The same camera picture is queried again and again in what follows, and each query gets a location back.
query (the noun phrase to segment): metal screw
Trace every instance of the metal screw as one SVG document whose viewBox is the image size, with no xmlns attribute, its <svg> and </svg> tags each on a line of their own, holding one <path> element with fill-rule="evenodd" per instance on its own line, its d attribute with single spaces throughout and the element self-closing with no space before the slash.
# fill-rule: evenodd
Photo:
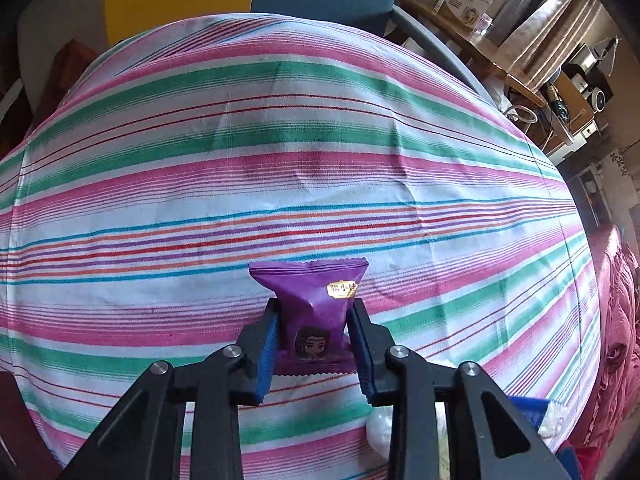
<svg viewBox="0 0 640 480">
<path fill-rule="evenodd" d="M 473 377 L 480 373 L 480 367 L 476 363 L 468 361 L 466 363 L 462 363 L 462 371 Z"/>
<path fill-rule="evenodd" d="M 393 357 L 402 359 L 403 357 L 407 357 L 409 355 L 409 349 L 406 346 L 394 345 L 389 349 L 389 353 Z"/>
<path fill-rule="evenodd" d="M 155 375 L 162 375 L 169 369 L 169 363 L 167 361 L 156 361 L 152 363 L 149 369 Z"/>
<path fill-rule="evenodd" d="M 238 345 L 229 345 L 223 348 L 222 353 L 225 357 L 233 359 L 242 353 L 242 349 Z"/>
</svg>

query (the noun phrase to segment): purple snack package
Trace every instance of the purple snack package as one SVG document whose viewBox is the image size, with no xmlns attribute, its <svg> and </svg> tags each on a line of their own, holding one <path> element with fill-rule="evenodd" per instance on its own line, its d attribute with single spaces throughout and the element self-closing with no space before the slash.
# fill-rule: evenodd
<svg viewBox="0 0 640 480">
<path fill-rule="evenodd" d="M 356 370 L 344 327 L 368 265 L 366 258 L 249 263 L 253 279 L 280 300 L 276 375 Z"/>
</svg>

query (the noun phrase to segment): cardboard box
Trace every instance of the cardboard box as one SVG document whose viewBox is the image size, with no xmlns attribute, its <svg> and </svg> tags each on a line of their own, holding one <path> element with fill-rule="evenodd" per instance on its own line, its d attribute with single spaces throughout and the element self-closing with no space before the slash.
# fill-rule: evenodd
<svg viewBox="0 0 640 480">
<path fill-rule="evenodd" d="M 438 0 L 435 10 L 447 19 L 473 29 L 493 0 Z"/>
</svg>

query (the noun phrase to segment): red blanket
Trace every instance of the red blanket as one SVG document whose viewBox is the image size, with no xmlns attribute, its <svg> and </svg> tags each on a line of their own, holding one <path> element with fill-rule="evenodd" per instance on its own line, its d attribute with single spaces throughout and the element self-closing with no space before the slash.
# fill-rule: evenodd
<svg viewBox="0 0 640 480">
<path fill-rule="evenodd" d="M 636 405 L 640 386 L 640 330 L 636 327 L 635 276 L 638 263 L 622 247 L 615 226 L 589 238 L 600 296 L 600 367 L 588 403 L 570 441 L 603 453 Z"/>
</svg>

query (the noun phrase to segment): striped fabric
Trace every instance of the striped fabric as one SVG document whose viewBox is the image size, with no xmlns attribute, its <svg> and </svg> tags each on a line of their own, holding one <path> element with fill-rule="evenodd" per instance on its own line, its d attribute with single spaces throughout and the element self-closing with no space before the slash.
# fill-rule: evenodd
<svg viewBox="0 0 640 480">
<path fill-rule="evenodd" d="M 599 359 L 593 266 L 546 157 L 458 81 L 347 27 L 228 14 L 98 58 L 0 163 L 0 365 L 62 463 L 145 367 L 256 320 L 252 260 L 366 256 L 375 322 L 567 403 Z M 276 377 L 247 478 L 378 479 L 357 377 Z M 182 470 L 189 466 L 188 407 Z"/>
</svg>

